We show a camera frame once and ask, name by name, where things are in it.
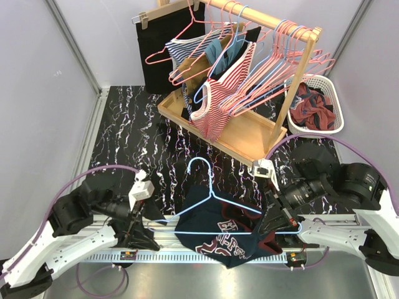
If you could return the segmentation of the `maroon tank top grey trim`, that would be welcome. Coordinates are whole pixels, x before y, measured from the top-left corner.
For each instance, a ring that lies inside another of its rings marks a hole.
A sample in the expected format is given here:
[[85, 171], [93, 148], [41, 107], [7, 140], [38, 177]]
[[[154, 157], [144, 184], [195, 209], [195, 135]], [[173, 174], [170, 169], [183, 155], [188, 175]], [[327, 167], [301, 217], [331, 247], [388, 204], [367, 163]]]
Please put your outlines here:
[[330, 98], [307, 84], [300, 83], [291, 103], [292, 121], [309, 130], [330, 131], [335, 128], [336, 115]]

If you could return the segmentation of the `black tank top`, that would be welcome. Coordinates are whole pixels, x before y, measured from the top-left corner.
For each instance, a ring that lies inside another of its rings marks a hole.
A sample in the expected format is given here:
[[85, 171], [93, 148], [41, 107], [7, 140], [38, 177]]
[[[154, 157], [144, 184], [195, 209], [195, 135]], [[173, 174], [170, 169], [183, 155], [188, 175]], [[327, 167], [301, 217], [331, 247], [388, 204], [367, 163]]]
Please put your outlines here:
[[320, 88], [307, 87], [306, 127], [310, 130], [329, 131], [334, 129], [336, 119], [333, 104]]

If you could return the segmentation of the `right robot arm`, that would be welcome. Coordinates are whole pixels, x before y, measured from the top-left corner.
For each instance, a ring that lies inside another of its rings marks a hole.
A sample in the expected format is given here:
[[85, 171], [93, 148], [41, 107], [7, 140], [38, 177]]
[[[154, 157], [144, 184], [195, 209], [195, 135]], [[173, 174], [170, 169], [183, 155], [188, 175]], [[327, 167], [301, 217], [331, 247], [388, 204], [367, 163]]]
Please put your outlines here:
[[252, 164], [268, 180], [265, 197], [271, 207], [260, 234], [282, 234], [289, 247], [321, 245], [354, 255], [389, 276], [398, 276], [398, 216], [386, 180], [364, 163], [340, 164], [315, 144], [291, 154], [297, 177], [277, 185], [272, 161]]

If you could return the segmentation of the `light blue wire hanger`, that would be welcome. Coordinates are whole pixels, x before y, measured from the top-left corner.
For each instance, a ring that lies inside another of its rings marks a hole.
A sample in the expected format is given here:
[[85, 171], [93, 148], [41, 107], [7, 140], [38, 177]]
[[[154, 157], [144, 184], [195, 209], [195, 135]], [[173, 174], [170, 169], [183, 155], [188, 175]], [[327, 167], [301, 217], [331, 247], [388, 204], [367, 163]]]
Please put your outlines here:
[[199, 104], [204, 99], [204, 96], [200, 98], [198, 94], [202, 94], [205, 81], [210, 78], [214, 79], [215, 76], [227, 71], [229, 67], [232, 66], [233, 62], [242, 56], [242, 47], [251, 42], [251, 40], [246, 39], [248, 34], [247, 32], [239, 33], [239, 29], [236, 29], [233, 33], [234, 34], [232, 35], [229, 44], [220, 52], [220, 56], [215, 60], [209, 75], [206, 77], [206, 79], [201, 81], [196, 93], [192, 97], [193, 103]]
[[183, 211], [172, 216], [170, 219], [158, 219], [147, 222], [147, 228], [154, 232], [152, 227], [155, 224], [168, 225], [175, 219], [178, 223], [172, 233], [174, 234], [192, 234], [192, 235], [219, 235], [219, 234], [236, 234], [236, 235], [249, 235], [252, 229], [230, 229], [225, 227], [218, 227], [217, 223], [221, 221], [228, 221], [226, 213], [229, 211], [237, 210], [243, 212], [243, 217], [249, 224], [260, 223], [260, 217], [264, 213], [254, 207], [245, 206], [231, 199], [222, 198], [217, 195], [213, 189], [212, 177], [213, 172], [211, 165], [205, 158], [195, 157], [188, 163], [186, 172], [191, 172], [191, 165], [194, 161], [201, 160], [208, 167], [208, 181], [209, 187], [204, 189], [203, 186], [191, 187], [186, 203], [190, 206], [186, 207]]

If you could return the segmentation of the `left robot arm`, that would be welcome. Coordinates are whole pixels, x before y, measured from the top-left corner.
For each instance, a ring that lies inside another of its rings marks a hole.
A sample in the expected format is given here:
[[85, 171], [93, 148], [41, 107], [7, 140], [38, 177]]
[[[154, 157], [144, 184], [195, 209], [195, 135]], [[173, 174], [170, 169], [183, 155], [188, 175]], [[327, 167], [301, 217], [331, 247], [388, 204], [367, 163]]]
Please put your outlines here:
[[110, 181], [84, 180], [58, 199], [44, 228], [11, 259], [1, 262], [5, 284], [1, 298], [34, 298], [68, 269], [94, 253], [123, 248], [125, 258], [138, 249], [158, 251], [153, 233], [144, 228], [141, 208], [154, 191], [150, 181], [137, 181], [127, 199], [119, 199]]

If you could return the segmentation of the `red white striped tank top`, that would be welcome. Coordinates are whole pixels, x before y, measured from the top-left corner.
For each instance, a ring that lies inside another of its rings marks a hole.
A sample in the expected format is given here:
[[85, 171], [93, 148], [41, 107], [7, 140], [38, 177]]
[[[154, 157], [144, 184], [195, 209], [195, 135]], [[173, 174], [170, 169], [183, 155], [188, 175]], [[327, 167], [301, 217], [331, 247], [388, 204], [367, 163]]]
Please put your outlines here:
[[203, 86], [206, 95], [199, 110], [191, 113], [190, 124], [201, 136], [215, 142], [222, 134], [230, 116], [221, 110], [221, 104], [234, 95], [248, 76], [257, 44], [250, 42], [243, 55], [218, 79], [208, 79]]

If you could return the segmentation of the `navy tank top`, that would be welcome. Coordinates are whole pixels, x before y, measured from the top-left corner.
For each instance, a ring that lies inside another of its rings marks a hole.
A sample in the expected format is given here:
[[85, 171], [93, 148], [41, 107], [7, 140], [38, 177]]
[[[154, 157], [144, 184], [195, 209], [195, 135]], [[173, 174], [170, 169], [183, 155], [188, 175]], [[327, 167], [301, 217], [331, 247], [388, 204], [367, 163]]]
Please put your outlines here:
[[200, 203], [208, 195], [207, 187], [192, 186], [185, 197], [183, 209], [197, 206], [179, 216], [175, 227], [175, 235], [184, 247], [226, 268], [282, 253], [274, 231], [259, 233], [264, 216], [259, 207], [246, 202], [239, 207], [214, 196]]

